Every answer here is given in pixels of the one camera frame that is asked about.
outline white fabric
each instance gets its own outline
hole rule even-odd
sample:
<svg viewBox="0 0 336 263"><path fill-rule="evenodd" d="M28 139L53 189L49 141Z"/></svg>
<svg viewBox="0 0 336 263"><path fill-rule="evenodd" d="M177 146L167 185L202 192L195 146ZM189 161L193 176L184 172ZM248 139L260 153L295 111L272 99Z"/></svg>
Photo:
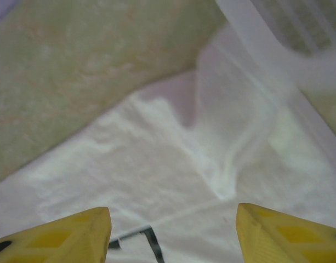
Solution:
<svg viewBox="0 0 336 263"><path fill-rule="evenodd" d="M298 91L235 37L225 28L196 72L145 87L0 183L0 237L104 205L113 238L150 224L166 262L243 262L239 202L336 227L336 170L287 106ZM107 262L156 261L137 236Z"/></svg>

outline white plastic object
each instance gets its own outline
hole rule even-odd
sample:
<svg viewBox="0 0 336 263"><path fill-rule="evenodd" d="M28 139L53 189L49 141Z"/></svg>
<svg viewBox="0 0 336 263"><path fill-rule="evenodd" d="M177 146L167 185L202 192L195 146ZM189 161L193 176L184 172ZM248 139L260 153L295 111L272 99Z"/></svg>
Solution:
<svg viewBox="0 0 336 263"><path fill-rule="evenodd" d="M268 73L306 90L336 90L336 0L217 3Z"/></svg>

